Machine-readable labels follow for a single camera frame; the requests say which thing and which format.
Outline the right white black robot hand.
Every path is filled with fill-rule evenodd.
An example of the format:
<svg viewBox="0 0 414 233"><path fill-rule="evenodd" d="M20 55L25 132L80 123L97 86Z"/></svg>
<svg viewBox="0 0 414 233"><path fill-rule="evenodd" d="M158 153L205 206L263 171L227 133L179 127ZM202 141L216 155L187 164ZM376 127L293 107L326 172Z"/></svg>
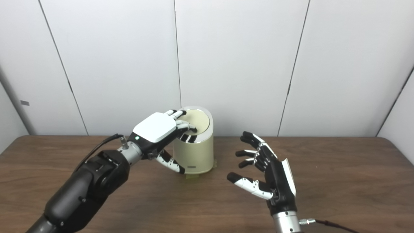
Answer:
<svg viewBox="0 0 414 233"><path fill-rule="evenodd" d="M254 196L267 202L270 214L296 212L296 187L288 159L280 160L265 140L248 131L244 131L240 140L251 145L254 150L240 150L237 157L248 156L239 163L239 168L249 165L263 172L265 181L230 172L227 180Z"/></svg>

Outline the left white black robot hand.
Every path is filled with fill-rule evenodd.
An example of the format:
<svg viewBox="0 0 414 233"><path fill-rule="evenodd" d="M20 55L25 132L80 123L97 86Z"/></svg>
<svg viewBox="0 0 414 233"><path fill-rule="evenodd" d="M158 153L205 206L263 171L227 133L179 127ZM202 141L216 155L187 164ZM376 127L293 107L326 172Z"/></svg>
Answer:
<svg viewBox="0 0 414 233"><path fill-rule="evenodd" d="M172 171L185 174L185 168L165 151L165 147L187 131L198 131L196 126L179 119L186 113L185 110L155 112L136 125L127 139L132 149L122 152L130 166L140 160L156 160Z"/></svg>

